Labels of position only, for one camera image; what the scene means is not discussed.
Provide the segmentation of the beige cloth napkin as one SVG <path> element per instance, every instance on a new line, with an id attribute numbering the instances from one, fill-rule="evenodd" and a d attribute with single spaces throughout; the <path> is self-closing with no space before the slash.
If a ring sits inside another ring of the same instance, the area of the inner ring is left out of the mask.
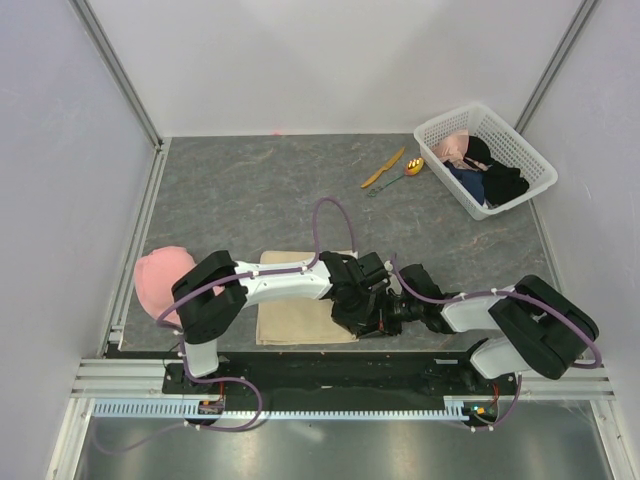
<path id="1" fill-rule="evenodd" d="M 258 305 L 256 344 L 271 346 L 329 345 L 357 342 L 335 323 L 331 300 L 292 298 Z"/>

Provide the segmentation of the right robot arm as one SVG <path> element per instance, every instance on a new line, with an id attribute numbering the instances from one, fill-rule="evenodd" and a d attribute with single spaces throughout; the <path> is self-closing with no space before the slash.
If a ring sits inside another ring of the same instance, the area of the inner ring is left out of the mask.
<path id="1" fill-rule="evenodd" d="M 420 264 L 401 269 L 393 258 L 385 268 L 402 289 L 394 308 L 401 321 L 419 320 L 448 335 L 480 330 L 500 334 L 473 347 L 469 362 L 458 368 L 459 384 L 469 393 L 483 392 L 506 373 L 532 370 L 558 380 L 570 368 L 602 365 L 595 321 L 536 275 L 503 289 L 445 294 Z"/>

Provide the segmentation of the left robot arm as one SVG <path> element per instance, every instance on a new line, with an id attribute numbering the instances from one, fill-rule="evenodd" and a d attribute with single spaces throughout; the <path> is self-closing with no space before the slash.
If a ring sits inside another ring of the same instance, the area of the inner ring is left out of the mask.
<path id="1" fill-rule="evenodd" d="M 331 318 L 356 337 L 397 335 L 390 273 L 379 256 L 324 251 L 275 265 L 234 261 L 216 251 L 171 287 L 182 329 L 185 382 L 208 393 L 219 382 L 218 338 L 246 307 L 292 298 L 329 300 Z"/>

